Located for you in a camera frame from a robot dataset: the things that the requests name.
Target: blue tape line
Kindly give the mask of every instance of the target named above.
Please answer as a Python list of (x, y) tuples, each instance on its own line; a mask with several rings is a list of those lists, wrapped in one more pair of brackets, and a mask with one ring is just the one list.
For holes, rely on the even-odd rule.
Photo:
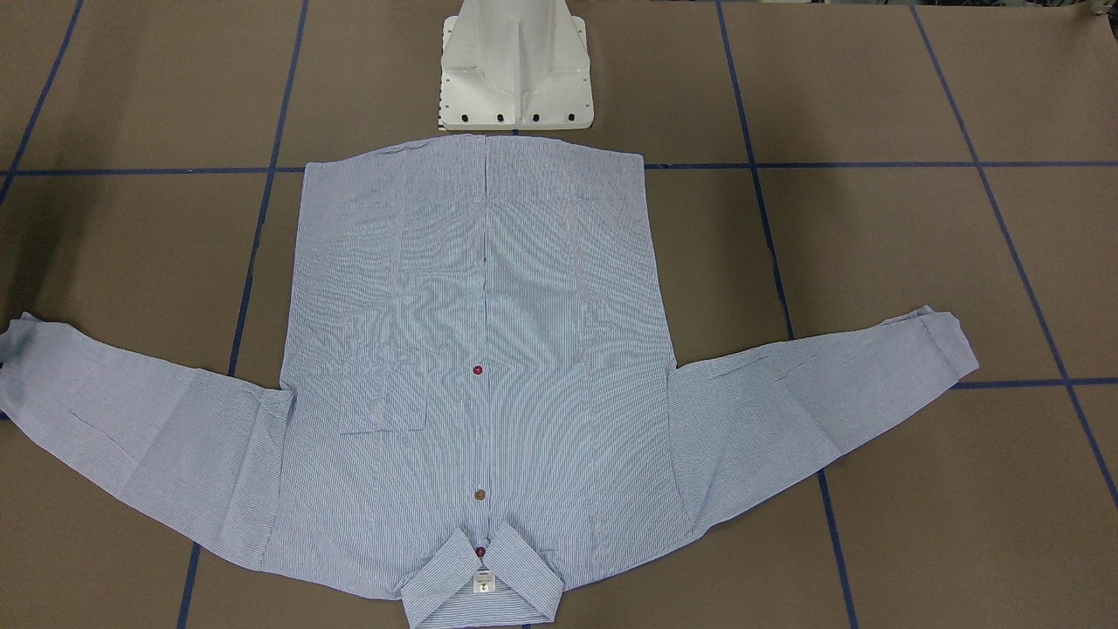
[(960, 382), (956, 383), (951, 389), (965, 390), (965, 389), (1030, 389), (1035, 387), (1098, 387), (1098, 385), (1115, 385), (1118, 384), (1118, 379), (1068, 379), (1057, 380), (1036, 380), (1036, 381), (979, 381), (979, 382)]
[(982, 179), (983, 188), (986, 190), (986, 198), (989, 200), (989, 206), (994, 210), (994, 217), (997, 219), (997, 226), (1002, 230), (1002, 237), (1005, 238), (1005, 245), (1010, 248), (1010, 255), (1013, 257), (1014, 266), (1017, 267), (1017, 274), (1021, 276), (1021, 283), (1025, 286), (1025, 292), (1029, 294), (1029, 301), (1032, 303), (1036, 322), (1041, 326), (1041, 332), (1044, 333), (1044, 341), (1048, 342), (1049, 351), (1052, 353), (1052, 359), (1055, 361), (1057, 370), (1060, 372), (1061, 382), (1068, 391), (1068, 397), (1071, 398), (1071, 406), (1076, 410), (1076, 417), (1079, 419), (1079, 426), (1083, 429), (1083, 436), (1087, 438), (1087, 444), (1090, 446), (1091, 454), (1095, 456), (1095, 463), (1098, 464), (1099, 471), (1102, 474), (1102, 480), (1106, 483), (1107, 489), (1110, 492), (1110, 499), (1115, 507), (1118, 508), (1118, 487), (1115, 487), (1114, 477), (1110, 476), (1110, 469), (1107, 468), (1107, 461), (1102, 458), (1102, 450), (1099, 448), (1099, 444), (1095, 439), (1095, 431), (1091, 430), (1091, 425), (1087, 421), (1087, 414), (1083, 413), (1083, 408), (1079, 403), (1079, 397), (1076, 394), (1076, 389), (1068, 375), (1068, 369), (1064, 366), (1063, 359), (1060, 358), (1060, 351), (1055, 346), (1055, 339), (1052, 336), (1052, 331), (1049, 328), (1048, 321), (1044, 318), (1044, 312), (1041, 309), (1040, 299), (1036, 298), (1036, 293), (1033, 290), (1033, 284), (1029, 280), (1027, 273), (1025, 273), (1025, 265), (1021, 261), (1021, 256), (1017, 254), (1016, 245), (1013, 244), (1013, 237), (1010, 235), (1010, 227), (1006, 225), (1005, 218), (1002, 216), (1002, 208), (998, 206), (997, 198), (994, 196), (994, 190), (989, 184), (989, 180), (986, 178), (986, 171), (983, 168), (982, 162), (978, 161), (978, 153), (975, 151), (974, 142), (970, 140), (970, 133), (967, 132), (967, 125), (963, 122), (963, 114), (959, 112), (958, 103), (955, 102), (951, 88), (947, 85), (947, 77), (944, 75), (944, 69), (939, 65), (939, 58), (936, 57), (936, 50), (932, 48), (931, 40), (928, 38), (928, 32), (925, 30), (923, 22), (920, 20), (920, 13), (916, 10), (915, 6), (909, 6), (909, 11), (912, 13), (912, 19), (916, 20), (916, 26), (920, 31), (920, 37), (923, 39), (923, 45), (928, 49), (928, 56), (931, 58), (931, 65), (936, 68), (936, 75), (939, 76), (939, 84), (944, 87), (944, 94), (947, 96), (947, 102), (951, 105), (951, 112), (955, 114), (955, 121), (959, 124), (959, 131), (963, 133), (963, 140), (967, 144), (967, 150), (970, 151), (970, 158), (974, 160), (974, 166), (978, 171), (978, 178)]
[[(722, 13), (722, 2), (714, 2), (714, 9), (718, 11), (718, 27), (722, 34), (722, 48), (726, 50), (726, 63), (730, 70), (730, 83), (733, 85), (733, 99), (738, 104), (738, 118), (741, 123), (741, 139), (746, 142), (746, 155), (749, 158), (750, 164), (756, 164), (757, 160), (754, 159), (754, 142), (749, 134), (749, 122), (746, 118), (746, 105), (741, 99), (741, 87), (738, 85), (738, 70), (733, 65), (733, 51), (730, 49), (730, 37), (726, 30), (726, 16)], [(761, 215), (761, 228), (765, 230), (765, 244), (768, 246), (769, 255), (773, 258), (773, 280), (776, 284), (776, 294), (780, 298), (780, 305), (784, 308), (784, 325), (788, 334), (788, 339), (796, 339), (795, 333), (792, 327), (792, 314), (788, 309), (788, 298), (784, 292), (784, 279), (780, 277), (780, 263), (776, 255), (776, 242), (773, 240), (773, 227), (769, 225), (768, 210), (765, 207), (765, 193), (761, 191), (761, 179), (760, 173), (757, 172), (756, 168), (750, 168), (749, 172), (754, 179), (754, 192), (757, 196), (757, 209)]]
[(1040, 381), (986, 381), (986, 382), (960, 382), (955, 383), (954, 390), (966, 389), (1029, 389), (1034, 387), (1063, 387), (1061, 380)]
[(202, 547), (195, 542), (190, 546), (190, 563), (187, 564), (187, 582), (182, 585), (182, 602), (179, 603), (179, 620), (176, 629), (187, 629), (187, 616), (190, 613), (190, 599), (195, 594), (195, 576), (198, 574), (198, 559)]
[(835, 553), (835, 565), (839, 569), (839, 582), (842, 585), (842, 598), (846, 603), (846, 619), (851, 629), (858, 629), (858, 612), (854, 611), (854, 594), (850, 589), (850, 579), (846, 576), (846, 559), (842, 552), (842, 540), (839, 539), (839, 522), (835, 520), (835, 509), (831, 503), (831, 487), (827, 485), (826, 470), (815, 473), (815, 478), (819, 482), (819, 494), (823, 495), (823, 512), (827, 516), (827, 530), (831, 531), (831, 546)]
[(35, 131), (35, 123), (39, 121), (39, 114), (42, 113), (42, 104), (47, 102), (47, 94), (50, 93), (50, 87), (55, 84), (55, 77), (58, 76), (58, 68), (61, 67), (63, 57), (66, 56), (66, 49), (69, 48), (70, 38), (74, 36), (74, 28), (77, 26), (77, 17), (82, 13), (83, 2), (84, 0), (77, 0), (74, 3), (74, 12), (70, 15), (69, 25), (66, 26), (66, 34), (63, 36), (63, 41), (58, 46), (55, 63), (50, 66), (50, 73), (47, 74), (47, 80), (42, 84), (42, 90), (39, 92), (39, 99), (35, 102), (35, 108), (31, 109), (31, 117), (27, 121), (27, 126), (23, 127), (23, 136), (19, 139), (19, 146), (16, 149), (16, 155), (11, 159), (11, 166), (8, 168), (8, 172), (4, 174), (3, 185), (0, 187), (0, 203), (8, 198), (8, 189), (11, 188), (16, 170), (19, 169), (19, 162), (23, 159), (23, 152), (27, 151), (27, 143), (31, 141), (31, 131)]
[(758, 163), (760, 169), (828, 169), (828, 168), (970, 168), (969, 161), (771, 161)]
[[(237, 327), (233, 334), (233, 349), (229, 351), (230, 377), (236, 375), (237, 359), (240, 355), (240, 342), (245, 332), (245, 321), (248, 317), (248, 299), (253, 292), (253, 268), (256, 264), (256, 251), (260, 247), (260, 235), (264, 231), (264, 221), (267, 218), (268, 201), (272, 199), (272, 183), (275, 180), (276, 163), (280, 161), (280, 144), (283, 141), (283, 128), (287, 121), (287, 105), (291, 103), (291, 90), (295, 83), (295, 68), (299, 66), (299, 51), (303, 45), (303, 30), (306, 26), (306, 7), (309, 0), (303, 0), (303, 6), (299, 13), (299, 28), (295, 30), (295, 46), (291, 53), (291, 65), (287, 68), (287, 83), (284, 85), (283, 102), (280, 105), (280, 120), (276, 122), (275, 140), (272, 143), (272, 161), (268, 164), (268, 177), (264, 182), (264, 193), (260, 198), (260, 210), (256, 216), (256, 231), (253, 234), (253, 249), (248, 255), (248, 267), (245, 270), (245, 288), (240, 295), (240, 308), (237, 312)], [(190, 552), (190, 565), (187, 570), (187, 581), (182, 589), (182, 603), (179, 607), (178, 629), (186, 629), (187, 617), (190, 613), (190, 599), (193, 595), (195, 574), (198, 572), (198, 559), (201, 546), (197, 543)]]
[(295, 69), (299, 66), (299, 50), (303, 45), (303, 28), (306, 26), (306, 6), (303, 0), (299, 15), (299, 29), (295, 31), (295, 47), (291, 54), (291, 65), (287, 68), (287, 84), (284, 86), (283, 102), (280, 105), (280, 121), (276, 123), (275, 140), (272, 143), (272, 161), (268, 163), (268, 177), (264, 182), (264, 194), (260, 198), (260, 211), (256, 217), (256, 231), (253, 234), (253, 249), (248, 255), (248, 268), (245, 273), (245, 288), (240, 295), (240, 309), (237, 314), (237, 327), (233, 335), (233, 351), (229, 353), (229, 375), (237, 371), (237, 359), (240, 355), (240, 342), (245, 332), (245, 320), (248, 317), (248, 299), (253, 292), (253, 270), (256, 265), (256, 251), (260, 247), (260, 236), (264, 221), (268, 213), (268, 202), (272, 199), (272, 184), (275, 181), (276, 163), (280, 161), (280, 144), (283, 141), (283, 127), (287, 121), (287, 106), (291, 103), (291, 90), (295, 84)]
[(985, 168), (1048, 168), (1048, 166), (1112, 166), (1118, 161), (983, 161)]
[(267, 166), (233, 168), (84, 168), (72, 170), (20, 170), (20, 177), (92, 177), (120, 174), (263, 174)]
[[(757, 160), (754, 155), (752, 137), (749, 134), (749, 123), (746, 118), (746, 106), (741, 98), (741, 87), (738, 84), (738, 72), (733, 64), (733, 51), (730, 47), (730, 37), (726, 28), (726, 16), (722, 12), (722, 2), (714, 2), (718, 12), (718, 27), (722, 35), (722, 48), (726, 51), (726, 63), (730, 70), (730, 82), (733, 85), (733, 98), (738, 105), (738, 117), (741, 123), (741, 136), (746, 142), (746, 155), (749, 159), (749, 173), (754, 180), (754, 191), (757, 194), (757, 209), (761, 217), (761, 226), (765, 229), (765, 244), (768, 245), (769, 255), (773, 257), (773, 280), (776, 285), (777, 296), (780, 298), (780, 306), (784, 309), (784, 322), (787, 328), (788, 339), (796, 339), (796, 333), (792, 325), (792, 313), (788, 308), (788, 299), (784, 290), (784, 279), (780, 277), (780, 263), (776, 254), (776, 242), (773, 239), (773, 228), (769, 225), (768, 211), (765, 207), (765, 194), (761, 190), (760, 172), (756, 168)], [(835, 568), (839, 570), (839, 583), (842, 587), (843, 601), (846, 604), (846, 617), (851, 629), (858, 629), (858, 612), (854, 609), (854, 594), (850, 588), (850, 579), (846, 574), (846, 560), (843, 555), (842, 540), (839, 536), (839, 523), (834, 516), (834, 508), (831, 504), (831, 492), (827, 488), (827, 476), (824, 470), (816, 474), (819, 482), (819, 493), (823, 498), (823, 509), (827, 518), (827, 530), (831, 532), (831, 545), (835, 555)]]

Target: shirt sleeve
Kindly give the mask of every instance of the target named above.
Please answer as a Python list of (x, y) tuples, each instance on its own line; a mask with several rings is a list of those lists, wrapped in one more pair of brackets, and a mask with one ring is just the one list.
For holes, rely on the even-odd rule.
[(29, 314), (0, 335), (0, 410), (111, 495), (259, 570), (292, 395), (95, 342)]
[(925, 306), (672, 372), (672, 465), (691, 533), (807, 478), (977, 368), (958, 321)]

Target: shirt collar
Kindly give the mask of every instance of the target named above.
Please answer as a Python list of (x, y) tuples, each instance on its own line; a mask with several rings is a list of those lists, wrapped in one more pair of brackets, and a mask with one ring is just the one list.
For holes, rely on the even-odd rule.
[[(528, 601), (540, 617), (546, 618), (548, 622), (555, 620), (556, 609), (563, 591), (562, 580), (548, 568), (515, 530), (504, 523), (490, 540), (484, 561), (477, 557), (466, 534), (456, 530), (435, 552), (430, 561), (400, 589), (404, 611), (411, 627), (414, 629), (432, 627), (424, 621), (452, 597), (458, 594), (482, 568), (493, 571), (494, 576)], [(455, 618), (454, 621), (455, 627), (474, 623), (474, 619), (468, 614)], [(533, 621), (540, 622), (541, 619), (536, 617)], [(501, 623), (521, 622), (523, 620), (520, 618), (509, 618)]]

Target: dress shirt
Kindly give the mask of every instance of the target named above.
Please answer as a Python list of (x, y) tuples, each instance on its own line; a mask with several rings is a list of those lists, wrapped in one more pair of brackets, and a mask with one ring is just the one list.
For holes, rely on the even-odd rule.
[(307, 164), (280, 390), (30, 316), (0, 360), (113, 496), (429, 629), (551, 621), (977, 368), (929, 307), (678, 368), (642, 158), (477, 135)]

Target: metal mount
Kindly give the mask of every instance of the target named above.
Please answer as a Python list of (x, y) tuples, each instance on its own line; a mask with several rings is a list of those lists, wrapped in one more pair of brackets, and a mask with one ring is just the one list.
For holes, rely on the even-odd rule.
[(465, 0), (443, 22), (439, 128), (586, 128), (586, 22), (563, 0)]

